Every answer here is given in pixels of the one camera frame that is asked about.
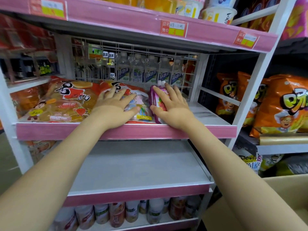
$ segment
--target forearm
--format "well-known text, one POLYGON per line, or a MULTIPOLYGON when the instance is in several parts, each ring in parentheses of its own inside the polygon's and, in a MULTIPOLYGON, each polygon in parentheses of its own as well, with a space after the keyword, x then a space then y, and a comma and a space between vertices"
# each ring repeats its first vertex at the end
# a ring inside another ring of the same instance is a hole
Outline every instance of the forearm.
POLYGON ((283 199, 203 124, 194 120, 185 131, 246 230, 307 230, 283 199))
POLYGON ((3 230, 48 229, 83 161, 104 132, 104 126, 95 123, 95 118, 86 118, 0 197, 3 230))

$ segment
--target hand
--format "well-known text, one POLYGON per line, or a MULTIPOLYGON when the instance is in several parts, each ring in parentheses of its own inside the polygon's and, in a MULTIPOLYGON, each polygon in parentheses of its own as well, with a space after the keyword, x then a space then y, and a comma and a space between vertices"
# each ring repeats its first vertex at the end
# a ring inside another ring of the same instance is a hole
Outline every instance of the hand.
POLYGON ((170 98, 158 87, 154 86, 153 89, 164 102, 167 111, 163 111, 155 105, 151 105, 150 109, 168 125, 185 131, 185 126, 194 120, 195 116, 190 111, 187 101, 182 97, 177 86, 172 88, 169 84, 165 83, 165 87, 169 92, 170 98))
POLYGON ((125 90, 120 90, 115 94, 116 87, 112 87, 110 91, 101 93, 97 99, 90 116, 96 116, 100 122, 104 124, 104 129, 109 130, 125 124, 129 119, 136 115, 139 107, 134 107, 124 112, 125 107, 132 101, 136 94, 130 94, 124 98, 125 90))

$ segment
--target beverage bottle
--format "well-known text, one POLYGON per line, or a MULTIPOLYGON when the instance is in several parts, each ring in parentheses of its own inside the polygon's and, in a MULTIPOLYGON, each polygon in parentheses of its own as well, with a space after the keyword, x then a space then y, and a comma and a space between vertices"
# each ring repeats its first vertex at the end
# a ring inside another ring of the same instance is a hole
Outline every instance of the beverage bottle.
POLYGON ((144 64, 141 61, 141 54, 135 54, 133 62, 133 82, 142 82, 142 75, 144 73, 144 64))
POLYGON ((149 56, 148 66, 145 72, 145 83, 157 84, 158 68, 157 57, 149 56))
POLYGON ((169 64, 169 58, 162 58, 161 65, 160 65, 160 73, 158 76, 158 80, 160 81, 169 81, 170 71, 172 71, 172 67, 169 64))
POLYGON ((117 61, 118 68, 118 81, 129 82, 130 81, 130 69, 131 65, 127 59, 127 53, 121 52, 117 61))
POLYGON ((181 65, 181 60, 180 59, 175 59, 174 60, 174 68, 173 68, 173 73, 170 78, 170 85, 176 85, 178 87, 182 86, 182 65, 181 65))

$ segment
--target person's left hand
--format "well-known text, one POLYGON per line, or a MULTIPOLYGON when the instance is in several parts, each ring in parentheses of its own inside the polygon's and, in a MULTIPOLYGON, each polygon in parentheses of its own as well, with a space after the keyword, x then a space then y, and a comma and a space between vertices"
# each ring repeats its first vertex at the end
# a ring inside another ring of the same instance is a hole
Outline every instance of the person's left hand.
POLYGON ((99 122, 104 124, 105 130, 123 125, 140 111, 139 107, 134 107, 124 112, 126 105, 136 97, 136 94, 130 94, 122 98, 126 90, 120 90, 115 94, 115 88, 114 86, 110 91, 102 92, 99 95, 90 115, 96 116, 99 122))

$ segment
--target wire mesh back panel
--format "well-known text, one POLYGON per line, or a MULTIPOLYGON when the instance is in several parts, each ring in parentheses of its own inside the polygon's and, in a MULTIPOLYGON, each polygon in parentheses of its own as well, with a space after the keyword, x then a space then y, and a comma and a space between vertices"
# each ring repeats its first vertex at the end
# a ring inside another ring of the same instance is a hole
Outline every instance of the wire mesh back panel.
POLYGON ((177 85, 186 99, 199 59, 194 52, 90 38, 72 37, 72 50, 77 80, 119 81, 146 90, 157 85, 158 80, 165 80, 177 85))

